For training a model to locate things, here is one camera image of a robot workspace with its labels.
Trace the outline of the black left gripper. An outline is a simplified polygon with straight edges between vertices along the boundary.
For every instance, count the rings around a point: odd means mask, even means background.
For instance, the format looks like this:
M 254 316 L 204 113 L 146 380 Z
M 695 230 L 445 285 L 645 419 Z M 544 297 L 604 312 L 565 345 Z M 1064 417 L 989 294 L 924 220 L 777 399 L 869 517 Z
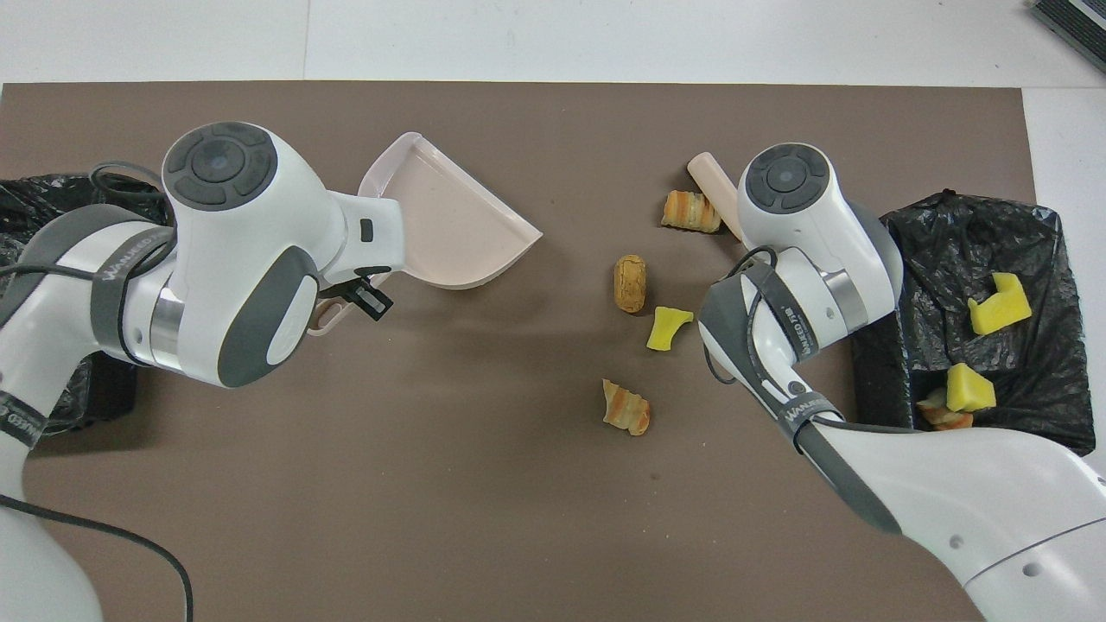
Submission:
M 356 305 L 359 311 L 371 317 L 372 321 L 379 321 L 394 304 L 392 298 L 377 287 L 377 282 L 389 274 L 392 267 L 388 265 L 371 265 L 355 269 L 354 278 L 332 287 L 332 294 Z

